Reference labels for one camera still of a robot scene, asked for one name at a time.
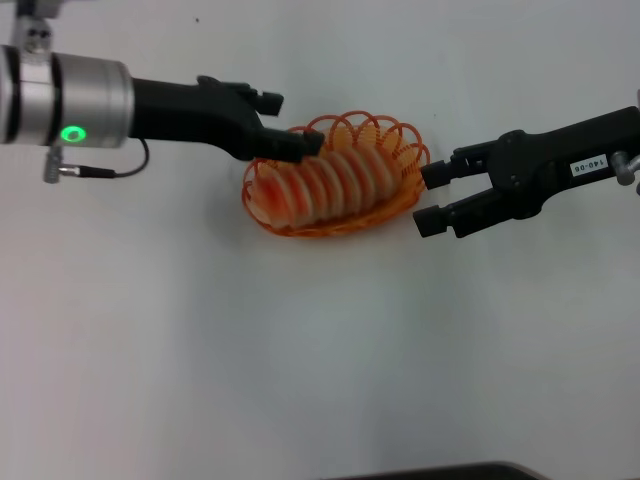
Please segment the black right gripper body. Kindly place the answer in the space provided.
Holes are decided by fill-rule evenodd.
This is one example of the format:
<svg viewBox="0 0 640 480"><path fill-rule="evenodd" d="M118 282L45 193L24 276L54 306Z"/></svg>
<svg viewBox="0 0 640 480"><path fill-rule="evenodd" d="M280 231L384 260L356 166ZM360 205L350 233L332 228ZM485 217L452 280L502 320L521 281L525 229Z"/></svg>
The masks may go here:
<svg viewBox="0 0 640 480"><path fill-rule="evenodd" d="M639 153L636 106L542 134L504 134L487 171L508 217L522 220L558 193L614 177L610 159L616 153Z"/></svg>

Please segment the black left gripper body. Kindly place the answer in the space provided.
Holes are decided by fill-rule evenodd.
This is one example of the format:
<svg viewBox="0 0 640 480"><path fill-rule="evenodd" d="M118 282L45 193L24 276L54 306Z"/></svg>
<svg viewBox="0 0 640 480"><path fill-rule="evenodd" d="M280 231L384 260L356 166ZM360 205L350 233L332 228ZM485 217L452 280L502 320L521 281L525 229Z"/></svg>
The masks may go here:
<svg viewBox="0 0 640 480"><path fill-rule="evenodd" d="M244 161L263 153L265 128L250 85L200 76L188 85L135 78L133 87L130 137L208 144Z"/></svg>

